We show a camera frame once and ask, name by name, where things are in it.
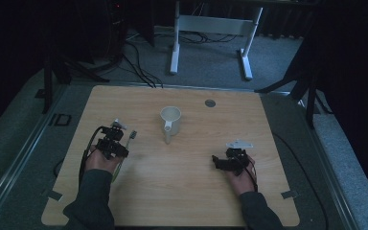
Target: sleeve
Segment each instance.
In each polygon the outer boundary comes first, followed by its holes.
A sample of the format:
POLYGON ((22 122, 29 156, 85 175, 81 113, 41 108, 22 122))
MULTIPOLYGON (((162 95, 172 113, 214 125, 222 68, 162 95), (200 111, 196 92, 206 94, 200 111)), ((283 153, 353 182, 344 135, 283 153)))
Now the sleeve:
POLYGON ((267 206, 260 193, 247 192, 240 195, 241 213, 247 226, 253 230, 284 229, 279 217, 267 206))
POLYGON ((107 171, 84 173, 76 200, 63 210, 69 218, 63 229, 115 229, 108 207, 111 179, 112 174, 107 171))

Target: black cable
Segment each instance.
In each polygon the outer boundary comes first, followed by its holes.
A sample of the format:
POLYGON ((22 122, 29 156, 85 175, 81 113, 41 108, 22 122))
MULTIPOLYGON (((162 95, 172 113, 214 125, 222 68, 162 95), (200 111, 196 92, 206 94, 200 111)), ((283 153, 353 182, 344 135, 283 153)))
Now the black cable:
POLYGON ((142 67, 140 66, 140 55, 139 55, 139 50, 137 49, 137 47, 136 47, 135 45, 133 45, 132 43, 130 43, 130 42, 128 42, 128 41, 126 41, 126 44, 127 44, 127 45, 132 46, 132 47, 134 48, 134 50, 136 51, 136 56, 137 56, 137 66, 139 67, 138 69, 139 69, 139 71, 140 71, 140 74, 142 74, 142 76, 143 76, 144 78, 146 78, 148 81, 150 81, 150 82, 153 84, 153 87, 155 88, 155 87, 156 87, 156 85, 154 84, 154 82, 153 82, 152 80, 150 80, 150 79, 148 78, 148 76, 146 76, 146 75, 145 75, 145 73, 143 73, 143 71, 142 71, 142 67))
POLYGON ((325 219, 325 229, 328 230, 329 223, 328 223, 327 212, 325 211, 324 204, 321 202, 321 199, 319 198, 318 192, 315 191, 315 189, 313 188, 312 182, 311 182, 311 180, 310 180, 310 178, 309 178, 306 170, 304 170, 303 165, 301 164, 300 160, 297 158, 297 155, 292 150, 291 146, 280 135, 278 135, 275 132, 272 132, 272 133, 273 133, 273 136, 277 137, 279 140, 281 140, 286 145, 286 147, 288 148, 288 150, 291 152, 292 156, 294 157, 295 161, 297 162, 297 164, 300 166, 301 170, 303 171, 303 174, 306 177, 307 181, 309 182, 310 187, 311 187, 311 189, 313 191, 313 194, 315 195, 315 198, 317 199, 317 201, 319 203, 319 206, 321 207, 321 211, 322 211, 322 214, 324 215, 324 219, 325 219))
POLYGON ((127 58, 127 56, 124 55, 124 59, 127 61, 127 63, 129 63, 129 65, 134 69, 134 71, 136 72, 136 75, 143 81, 145 82, 148 86, 150 86, 151 88, 153 88, 153 86, 147 82, 145 79, 143 79, 143 77, 137 72, 137 69, 134 67, 134 64, 127 58))
POLYGON ((101 65, 101 66, 89 68, 89 70, 91 70, 94 73, 98 73, 100 71, 108 70, 108 69, 112 68, 113 66, 117 65, 119 61, 120 60, 115 56, 115 57, 111 58, 108 63, 106 63, 104 65, 101 65))
POLYGON ((137 49, 137 47, 130 43, 130 42, 126 42, 126 44, 132 46, 134 48, 134 50, 136 51, 136 56, 137 56, 137 65, 133 64, 130 60, 128 60, 130 66, 134 69, 134 73, 139 76, 139 78, 141 78, 143 80, 143 78, 146 78, 148 81, 150 81, 153 85, 154 88, 156 88, 156 85, 154 83, 154 81, 152 81, 150 78, 154 79, 155 81, 157 81, 161 87, 163 88, 163 82, 157 78, 156 76, 154 76, 153 74, 149 73, 148 71, 144 70, 142 68, 142 66, 140 65, 140 55, 139 55, 139 50, 137 49))
POLYGON ((230 42, 232 41, 233 39, 235 39, 237 36, 236 35, 232 35, 233 37, 228 39, 228 40, 224 40, 225 38, 231 36, 230 34, 228 35, 225 35, 224 37, 220 38, 220 39, 211 39, 209 38, 206 34, 202 34, 202 33, 199 33, 199 32, 182 32, 184 35, 197 35, 200 37, 200 40, 194 40, 194 39, 190 39, 188 37, 185 37, 185 36, 180 36, 180 39, 183 41, 183 42, 186 42, 186 43, 194 43, 194 44, 204 44, 204 43, 218 43, 218 42, 230 42))
POLYGON ((255 165, 253 164, 252 161, 249 160, 249 162, 252 164, 253 166, 253 169, 255 171, 255 176, 256 176, 256 179, 253 178, 252 176, 252 173, 250 173, 250 171, 246 168, 246 166, 244 164, 242 164, 242 161, 236 156, 234 155, 235 159, 238 161, 239 164, 241 164, 241 166, 243 167, 243 169, 247 172, 247 174, 249 174, 250 176, 250 179, 252 180, 252 183, 253 183, 253 187, 255 188, 255 192, 259 192, 259 187, 258 187, 258 184, 257 184, 257 175, 256 175, 256 169, 255 169, 255 165))
POLYGON ((114 67, 114 68, 112 68, 112 69, 109 69, 109 70, 108 70, 108 71, 106 71, 106 72, 100 73, 100 74, 98 74, 98 76, 104 76, 104 75, 107 75, 107 74, 109 74, 110 72, 114 71, 116 68, 118 68, 118 66, 116 66, 116 67, 114 67))
POLYGON ((198 6, 196 6, 196 8, 195 8, 195 9, 193 10, 193 12, 191 13, 191 15, 196 14, 196 11, 198 10, 198 8, 199 8, 199 7, 201 7, 201 9, 199 10, 199 14, 198 14, 198 16, 200 16, 200 15, 201 15, 201 13, 202 13, 202 9, 204 8, 204 4, 205 4, 205 3, 203 3, 203 2, 198 3, 198 6))
POLYGON ((88 142, 88 146, 86 147, 85 151, 83 152, 82 154, 82 159, 81 159, 81 163, 80 163, 80 173, 79 173, 79 187, 80 187, 80 184, 81 184, 81 181, 82 181, 82 176, 83 176, 83 172, 85 170, 85 162, 86 162, 86 159, 88 158, 88 152, 89 150, 91 149, 91 146, 92 146, 92 142, 94 141, 95 137, 97 136, 97 133, 103 129, 104 126, 100 126, 98 127, 94 133, 92 134, 91 136, 91 139, 89 140, 88 142))
POLYGON ((121 70, 125 70, 125 71, 127 71, 129 73, 132 73, 132 74, 137 74, 137 72, 133 72, 131 70, 125 69, 124 67, 121 67, 121 66, 119 66, 118 68, 120 68, 121 70))

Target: black equipment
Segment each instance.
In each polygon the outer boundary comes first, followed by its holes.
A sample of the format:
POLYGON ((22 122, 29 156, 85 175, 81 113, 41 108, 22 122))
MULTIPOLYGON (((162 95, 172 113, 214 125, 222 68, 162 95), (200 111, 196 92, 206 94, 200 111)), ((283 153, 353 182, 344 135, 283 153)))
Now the black equipment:
POLYGON ((88 159, 88 153, 91 149, 92 142, 94 141, 97 133, 100 130, 101 133, 105 134, 105 137, 103 139, 98 139, 98 143, 95 146, 96 150, 100 150, 106 159, 110 159, 111 157, 121 157, 124 159, 128 156, 129 151, 127 150, 127 148, 119 143, 119 141, 121 141, 122 137, 124 136, 122 129, 127 128, 119 123, 118 119, 116 119, 115 122, 112 123, 111 127, 100 126, 95 130, 94 134, 91 137, 91 140, 88 143, 87 148, 83 152, 82 160, 80 163, 79 185, 82 181, 82 176, 85 170, 85 163, 88 159))
MULTIPOLYGON (((221 160, 215 155, 212 155, 212 161, 215 163, 215 168, 223 171, 233 172, 235 176, 239 176, 243 171, 246 171, 247 174, 249 174, 250 179, 252 180, 255 192, 258 192, 257 181, 247 169, 247 166, 249 164, 253 165, 253 163, 252 161, 250 161, 248 155, 246 154, 246 150, 229 148, 226 151, 226 157, 227 159, 221 160)), ((254 165, 253 170, 254 174, 256 175, 256 169, 254 165)))

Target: white metal frame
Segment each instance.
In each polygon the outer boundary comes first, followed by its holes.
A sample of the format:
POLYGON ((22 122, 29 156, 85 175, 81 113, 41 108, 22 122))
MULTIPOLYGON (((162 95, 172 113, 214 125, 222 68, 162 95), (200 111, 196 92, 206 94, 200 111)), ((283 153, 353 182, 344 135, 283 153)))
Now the white metal frame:
POLYGON ((252 45, 253 37, 259 24, 259 19, 263 8, 259 8, 258 13, 254 15, 253 20, 239 20, 229 18, 205 17, 180 15, 180 2, 175 2, 175 20, 174 20, 174 45, 172 47, 171 74, 177 74, 178 56, 180 53, 180 44, 178 43, 180 31, 203 32, 223 35, 243 35, 247 36, 244 49, 241 49, 241 63, 243 65, 244 76, 248 80, 253 79, 252 70, 248 54, 252 45))

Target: wooden tabletop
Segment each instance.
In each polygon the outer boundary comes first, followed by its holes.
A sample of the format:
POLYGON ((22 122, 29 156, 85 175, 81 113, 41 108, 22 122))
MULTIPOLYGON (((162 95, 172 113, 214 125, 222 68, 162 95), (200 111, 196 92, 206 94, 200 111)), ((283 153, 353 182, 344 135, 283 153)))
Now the wooden tabletop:
POLYGON ((53 189, 62 199, 49 198, 44 224, 67 222, 62 210, 77 196, 83 150, 97 127, 108 127, 116 118, 127 125, 122 145, 131 131, 137 135, 111 186, 115 225, 244 226, 238 198, 212 161, 212 155, 225 158, 225 144, 236 139, 254 146, 246 152, 256 160, 259 190, 268 206, 283 225, 299 223, 294 201, 281 196, 289 191, 288 182, 258 94, 96 86, 53 189), (216 106, 206 106, 206 100, 216 106), (179 107, 182 117, 179 133, 166 145, 160 110, 168 105, 179 107))

